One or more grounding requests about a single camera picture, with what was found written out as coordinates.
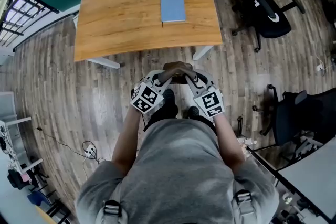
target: gray t-shirt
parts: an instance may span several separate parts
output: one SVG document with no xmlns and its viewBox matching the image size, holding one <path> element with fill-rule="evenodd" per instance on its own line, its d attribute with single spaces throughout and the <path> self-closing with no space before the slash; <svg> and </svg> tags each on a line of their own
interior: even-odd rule
<svg viewBox="0 0 336 224">
<path fill-rule="evenodd" d="M 206 124 L 167 119 L 147 130 L 137 159 L 126 177 L 103 162 L 82 186 L 76 200 L 81 224 L 93 224 L 103 202 L 121 183 L 121 207 L 128 223 L 234 223 L 234 181 L 241 183 L 261 207 L 261 223 L 269 223 L 278 193 L 253 161 L 234 175 L 219 153 L 217 137 Z"/>
</svg>

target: shoe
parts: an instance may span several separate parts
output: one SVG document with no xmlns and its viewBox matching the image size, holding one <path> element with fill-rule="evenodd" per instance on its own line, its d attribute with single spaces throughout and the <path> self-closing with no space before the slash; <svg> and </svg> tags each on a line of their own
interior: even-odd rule
<svg viewBox="0 0 336 224">
<path fill-rule="evenodd" d="M 187 117 L 192 118 L 192 117 L 195 117 L 195 116 L 199 116 L 199 109 L 195 106 L 191 106 L 188 109 Z"/>
<path fill-rule="evenodd" d="M 172 89 L 166 89 L 163 94 L 162 94 L 163 98 L 164 98 L 164 103 L 166 104 L 168 103 L 175 103 L 175 94 L 173 92 Z"/>
</svg>

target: blue book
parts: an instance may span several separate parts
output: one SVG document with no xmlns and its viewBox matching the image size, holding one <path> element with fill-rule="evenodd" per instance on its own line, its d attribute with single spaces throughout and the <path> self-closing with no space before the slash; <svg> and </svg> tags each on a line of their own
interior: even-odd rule
<svg viewBox="0 0 336 224">
<path fill-rule="evenodd" d="M 160 1 L 162 22 L 181 22 L 185 20 L 184 0 Z"/>
</svg>

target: laminate flooring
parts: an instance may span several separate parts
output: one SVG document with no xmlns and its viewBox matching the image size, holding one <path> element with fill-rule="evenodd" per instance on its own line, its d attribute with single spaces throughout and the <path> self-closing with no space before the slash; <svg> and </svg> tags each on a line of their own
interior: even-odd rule
<svg viewBox="0 0 336 224">
<path fill-rule="evenodd" d="M 275 1 L 279 6 L 290 2 Z M 254 53 L 257 42 L 253 29 L 231 35 L 231 29 L 241 23 L 239 15 L 231 10 L 234 0 L 215 0 L 222 46 L 215 46 L 197 62 L 192 60 L 192 47 L 110 56 L 121 63 L 118 70 L 87 61 L 74 63 L 76 29 L 72 19 L 66 18 L 16 48 L 15 56 L 0 67 L 0 88 L 14 92 L 19 118 L 31 116 L 31 122 L 20 124 L 27 152 L 44 159 L 49 183 L 74 212 L 74 199 L 86 180 L 82 166 L 90 175 L 98 164 L 86 159 L 83 165 L 82 156 L 48 135 L 81 154 L 82 143 L 90 140 L 97 147 L 97 157 L 110 159 L 130 105 L 131 89 L 149 71 L 161 69 L 166 62 L 188 62 L 211 73 L 223 92 L 225 115 L 233 129 L 237 129 L 237 118 L 243 116 L 243 134 L 257 139 L 257 147 L 274 142 L 272 133 L 259 135 L 267 122 L 251 109 L 271 100 L 267 84 L 277 87 L 280 98 L 284 91 L 307 90 L 314 94 L 336 87 L 334 71 L 328 69 L 325 76 L 316 71 L 316 55 L 330 62 L 335 30 L 327 22 L 320 0 L 301 1 L 306 14 L 301 15 L 297 8 L 287 11 L 292 31 L 277 39 L 261 38 L 263 49 L 258 54 Z M 181 116 L 193 104 L 191 91 L 185 85 L 174 85 L 172 89 Z M 143 127 L 141 122 L 139 145 Z M 263 155 L 277 167 L 283 162 L 278 153 L 279 149 L 273 149 Z"/>
</svg>

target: strap buckle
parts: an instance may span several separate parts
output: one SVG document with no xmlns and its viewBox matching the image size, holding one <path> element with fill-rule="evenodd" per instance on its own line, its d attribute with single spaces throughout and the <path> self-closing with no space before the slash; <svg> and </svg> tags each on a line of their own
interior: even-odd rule
<svg viewBox="0 0 336 224">
<path fill-rule="evenodd" d="M 108 200 L 104 203 L 104 215 L 121 217 L 121 206 L 115 200 Z"/>
<path fill-rule="evenodd" d="M 252 196 L 248 190 L 242 189 L 238 191 L 236 194 L 236 200 L 242 216 L 255 213 L 252 205 Z"/>
</svg>

